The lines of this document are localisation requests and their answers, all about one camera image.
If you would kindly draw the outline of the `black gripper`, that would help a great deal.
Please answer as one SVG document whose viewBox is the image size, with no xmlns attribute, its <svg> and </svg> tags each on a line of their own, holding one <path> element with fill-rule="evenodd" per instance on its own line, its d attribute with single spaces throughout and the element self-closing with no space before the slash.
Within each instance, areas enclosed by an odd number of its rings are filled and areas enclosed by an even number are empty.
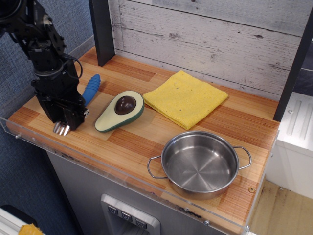
<svg viewBox="0 0 313 235">
<path fill-rule="evenodd" d="M 47 117 L 62 121 L 75 131 L 85 121 L 85 99 L 77 90 L 79 76 L 73 60 L 58 60 L 57 70 L 36 71 L 31 81 L 35 95 Z"/>
</svg>

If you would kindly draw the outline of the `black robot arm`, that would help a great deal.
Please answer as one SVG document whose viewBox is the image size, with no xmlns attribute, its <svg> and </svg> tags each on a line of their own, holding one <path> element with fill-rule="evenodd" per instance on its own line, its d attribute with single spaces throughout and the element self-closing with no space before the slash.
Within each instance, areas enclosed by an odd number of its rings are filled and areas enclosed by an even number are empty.
<svg viewBox="0 0 313 235">
<path fill-rule="evenodd" d="M 32 62 L 36 79 L 31 86 L 55 124 L 54 133 L 65 136 L 76 130 L 89 113 L 77 90 L 81 78 L 74 64 L 77 59 L 64 52 L 64 38 L 45 9 L 36 0 L 2 0 L 0 33 L 8 33 Z"/>
</svg>

